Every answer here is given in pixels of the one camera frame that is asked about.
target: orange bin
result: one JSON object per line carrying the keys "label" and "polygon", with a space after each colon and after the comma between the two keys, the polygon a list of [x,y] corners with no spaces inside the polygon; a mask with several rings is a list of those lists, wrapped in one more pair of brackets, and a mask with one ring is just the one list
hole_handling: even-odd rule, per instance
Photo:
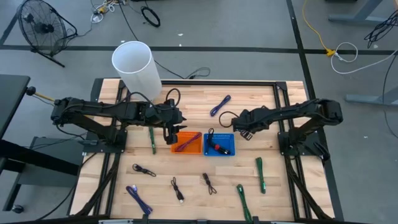
{"label": "orange bin", "polygon": [[170,148],[170,152],[174,154],[202,154],[203,135],[201,135],[198,139],[191,142],[182,152],[175,151],[177,147],[186,143],[197,134],[198,134],[197,131],[181,131],[177,133],[178,142],[172,145],[172,147]]}

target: white plastic tube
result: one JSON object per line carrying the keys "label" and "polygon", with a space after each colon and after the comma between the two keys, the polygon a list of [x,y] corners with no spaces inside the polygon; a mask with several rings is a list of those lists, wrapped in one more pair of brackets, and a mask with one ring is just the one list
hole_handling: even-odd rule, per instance
{"label": "white plastic tube", "polygon": [[[113,67],[118,71],[130,92],[138,91],[153,100],[162,91],[162,82],[150,48],[139,41],[120,45],[112,55]],[[145,99],[133,95],[140,101]]]}

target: fan stand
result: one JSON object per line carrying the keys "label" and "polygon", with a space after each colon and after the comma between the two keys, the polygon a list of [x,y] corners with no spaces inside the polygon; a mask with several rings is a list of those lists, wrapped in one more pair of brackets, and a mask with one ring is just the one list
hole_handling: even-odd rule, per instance
{"label": "fan stand", "polygon": [[[67,21],[64,17],[62,17],[54,8],[51,9],[51,10],[52,10],[53,13],[55,13],[57,16],[59,16],[62,20],[64,20],[65,22],[67,22],[69,25],[71,25],[71,26],[73,27],[73,29],[75,30],[75,32],[74,32],[73,34],[68,35],[68,36],[64,37],[63,39],[69,39],[69,38],[77,37],[77,36],[78,36],[78,34],[77,34],[77,28],[76,28],[73,24],[71,24],[69,21]],[[59,61],[57,61],[57,60],[55,60],[55,59],[53,58],[54,55],[51,55],[51,56],[45,55],[45,54],[43,54],[42,52],[36,50],[35,48],[32,48],[30,51],[33,52],[33,53],[38,53],[39,55],[41,55],[41,56],[43,56],[43,57],[49,59],[50,61],[56,63],[57,65],[61,66],[62,68],[65,68],[64,64],[62,64],[61,62],[59,62]]]}

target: gray floor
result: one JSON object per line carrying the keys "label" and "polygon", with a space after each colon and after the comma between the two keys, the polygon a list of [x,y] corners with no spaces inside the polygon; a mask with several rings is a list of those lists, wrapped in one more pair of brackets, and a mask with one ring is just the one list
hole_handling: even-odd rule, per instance
{"label": "gray floor", "polygon": [[[0,32],[14,16],[20,1],[0,1]],[[90,1],[48,0],[61,15],[74,23],[82,34],[90,28]],[[354,4],[308,1],[307,19],[321,32],[325,44],[335,48],[340,42],[352,42],[366,49],[363,37],[370,27],[334,24],[328,13],[352,13],[364,1]],[[205,46],[205,47],[273,47],[296,48],[294,33],[285,1],[278,0],[161,0],[149,1],[162,19],[162,27],[143,24],[143,18],[125,7],[124,11],[140,40],[150,46]],[[318,37],[306,27],[301,7],[303,0],[294,0],[297,22],[306,49],[321,49]],[[139,9],[143,3],[133,3]],[[375,10],[375,16],[389,16],[392,1],[385,0]],[[371,50],[394,50],[398,29],[377,43]],[[87,36],[75,39],[72,45],[117,46],[121,41],[133,40],[120,9],[109,13],[100,24],[93,26]],[[27,45],[16,24],[6,40],[7,45]],[[28,75],[30,85],[54,98],[73,96],[89,99],[94,78],[115,77],[111,65],[112,51],[64,51],[56,59],[58,65],[23,50],[0,50],[0,73]],[[341,76],[330,67],[324,55],[306,55],[315,93],[341,103],[345,121],[336,127],[325,128],[335,178],[345,220],[365,223],[395,223],[398,193],[397,139],[384,121],[387,111],[389,123],[398,132],[397,110],[382,106],[351,104],[345,94],[380,95],[382,81],[391,60],[350,76]],[[210,67],[209,79],[225,80],[303,80],[298,54],[242,53],[242,52],[154,52],[160,63],[180,74],[189,74],[198,67]],[[384,56],[358,57],[349,65],[335,62],[340,70],[353,70],[373,63]],[[398,85],[398,62],[392,67],[387,90]],[[159,68],[161,78],[175,78]],[[49,120],[51,107],[34,98],[25,97],[12,120],[5,139],[27,145],[34,136],[66,137]],[[70,132],[82,133],[76,127]],[[0,177],[0,203],[5,201],[15,175],[5,172]],[[55,187],[24,187],[17,203],[26,212],[16,215],[0,212],[0,222],[33,220],[51,210],[66,196],[69,189]],[[51,217],[65,215],[68,202]]]}

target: blue bin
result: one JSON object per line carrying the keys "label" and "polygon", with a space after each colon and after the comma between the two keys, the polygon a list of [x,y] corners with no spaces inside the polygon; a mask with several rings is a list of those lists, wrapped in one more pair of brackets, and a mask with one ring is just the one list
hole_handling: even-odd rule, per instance
{"label": "blue bin", "polygon": [[203,155],[205,156],[235,156],[235,136],[234,134],[213,134],[213,142],[219,144],[221,147],[231,151],[231,155],[222,155],[218,153],[211,146],[207,145],[207,138],[209,134],[203,136]]}

